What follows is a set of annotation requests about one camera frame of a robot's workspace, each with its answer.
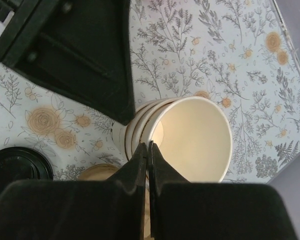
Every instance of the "bolt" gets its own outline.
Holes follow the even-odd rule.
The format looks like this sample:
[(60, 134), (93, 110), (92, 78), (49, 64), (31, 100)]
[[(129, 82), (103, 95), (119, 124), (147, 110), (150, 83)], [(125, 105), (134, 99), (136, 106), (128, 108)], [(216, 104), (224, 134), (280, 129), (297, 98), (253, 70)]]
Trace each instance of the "bolt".
[(73, 4), (71, 2), (66, 2), (65, 4), (63, 4), (62, 8), (61, 8), (61, 11), (64, 13), (64, 14), (67, 14), (71, 11), (72, 9), (72, 6)]
[(38, 53), (35, 51), (32, 51), (28, 54), (26, 57), (26, 60), (28, 63), (33, 63), (38, 58)]

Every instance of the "table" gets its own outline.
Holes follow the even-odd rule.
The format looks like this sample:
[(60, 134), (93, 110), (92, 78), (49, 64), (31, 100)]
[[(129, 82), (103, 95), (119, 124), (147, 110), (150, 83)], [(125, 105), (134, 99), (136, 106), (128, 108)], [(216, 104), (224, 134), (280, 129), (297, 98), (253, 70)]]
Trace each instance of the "table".
[[(0, 23), (0, 34), (3, 29)], [(300, 67), (285, 33), (268, 0), (132, 0), (136, 106), (210, 99), (233, 134), (224, 181), (266, 183), (300, 152)], [(111, 123), (0, 64), (0, 149), (41, 152), (56, 180), (75, 180), (95, 164), (125, 164)]]

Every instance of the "gray surface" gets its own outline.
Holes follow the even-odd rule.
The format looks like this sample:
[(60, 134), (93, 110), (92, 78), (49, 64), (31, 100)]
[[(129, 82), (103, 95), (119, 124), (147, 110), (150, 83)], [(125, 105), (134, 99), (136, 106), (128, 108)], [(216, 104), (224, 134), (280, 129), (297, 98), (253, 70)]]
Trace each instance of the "gray surface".
[(300, 240), (300, 156), (270, 183), (282, 196)]
[(300, 63), (300, 0), (275, 0)]

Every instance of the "stack of cups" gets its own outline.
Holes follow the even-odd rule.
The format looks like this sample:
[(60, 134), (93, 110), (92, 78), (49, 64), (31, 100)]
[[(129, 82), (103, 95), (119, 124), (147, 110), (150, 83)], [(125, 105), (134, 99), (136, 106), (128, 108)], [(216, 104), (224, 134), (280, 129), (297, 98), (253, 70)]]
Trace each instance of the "stack of cups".
[(113, 122), (111, 136), (127, 160), (139, 143), (158, 145), (164, 159), (190, 182), (220, 182), (232, 156), (232, 134), (222, 110), (191, 96), (145, 103), (128, 126)]

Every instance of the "plastic lid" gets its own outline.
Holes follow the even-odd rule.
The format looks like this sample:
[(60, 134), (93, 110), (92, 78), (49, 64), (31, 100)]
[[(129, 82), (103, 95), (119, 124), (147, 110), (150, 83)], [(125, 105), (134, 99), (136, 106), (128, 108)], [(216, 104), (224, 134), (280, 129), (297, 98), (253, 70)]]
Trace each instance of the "plastic lid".
[(25, 147), (0, 150), (0, 194), (12, 182), (24, 179), (53, 179), (48, 160)]

